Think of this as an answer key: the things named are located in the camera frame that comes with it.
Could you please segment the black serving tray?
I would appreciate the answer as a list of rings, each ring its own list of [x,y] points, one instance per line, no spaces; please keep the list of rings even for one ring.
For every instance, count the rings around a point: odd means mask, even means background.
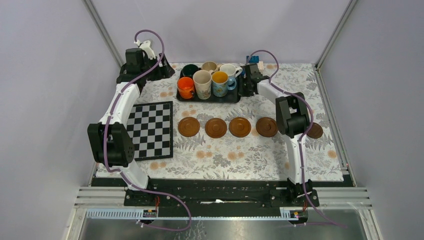
[[[196,68],[191,75],[180,73],[176,99],[181,102],[235,104],[240,96],[235,77],[224,71],[214,73]]]

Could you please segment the white mug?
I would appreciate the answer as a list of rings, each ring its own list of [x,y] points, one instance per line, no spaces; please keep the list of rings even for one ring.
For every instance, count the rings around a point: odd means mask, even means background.
[[[219,67],[221,72],[224,72],[228,75],[229,78],[237,78],[243,71],[243,68],[240,66],[235,66],[231,63],[222,64]]]

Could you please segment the blue mug yellow inside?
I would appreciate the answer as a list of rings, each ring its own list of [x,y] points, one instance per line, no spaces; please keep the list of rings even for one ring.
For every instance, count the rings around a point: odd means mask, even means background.
[[[212,74],[212,93],[216,97],[224,97],[229,90],[236,87],[236,79],[223,71]]]

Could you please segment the brown wooden coaster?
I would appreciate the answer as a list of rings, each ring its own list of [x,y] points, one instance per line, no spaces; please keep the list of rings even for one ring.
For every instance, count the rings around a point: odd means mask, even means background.
[[[194,117],[185,117],[178,123],[178,132],[184,137],[193,137],[200,130],[200,123]]]
[[[228,127],[221,118],[211,118],[206,122],[204,129],[209,137],[219,139],[226,134]]]
[[[270,117],[262,117],[256,122],[256,131],[259,135],[271,138],[278,133],[277,122]]]
[[[251,132],[251,123],[244,117],[235,117],[229,123],[230,133],[238,138],[244,138]]]

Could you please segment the dark wooden coaster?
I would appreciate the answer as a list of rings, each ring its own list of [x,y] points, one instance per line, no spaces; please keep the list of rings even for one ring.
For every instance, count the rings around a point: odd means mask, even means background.
[[[312,124],[312,127],[307,132],[307,136],[311,139],[319,139],[323,136],[323,134],[324,134],[324,130],[322,126],[316,122]]]

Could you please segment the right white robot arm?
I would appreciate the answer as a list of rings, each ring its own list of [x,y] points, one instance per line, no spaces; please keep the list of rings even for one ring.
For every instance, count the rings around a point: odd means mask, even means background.
[[[301,205],[313,192],[312,182],[305,170],[304,137],[312,127],[309,111],[303,93],[291,93],[271,82],[263,75],[256,63],[242,67],[244,75],[238,76],[238,93],[242,97],[261,95],[275,105],[275,121],[278,131],[286,143],[290,172],[288,176],[287,201],[293,206]]]

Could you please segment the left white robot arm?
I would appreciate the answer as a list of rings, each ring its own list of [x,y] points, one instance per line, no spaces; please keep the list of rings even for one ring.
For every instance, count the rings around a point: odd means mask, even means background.
[[[152,190],[150,177],[136,163],[136,148],[127,131],[127,122],[147,81],[169,78],[175,71],[163,52],[156,56],[141,48],[130,48],[125,57],[113,99],[103,117],[88,125],[87,134],[95,162],[109,173],[119,174],[129,190],[137,191],[136,199],[148,206],[160,192]]]

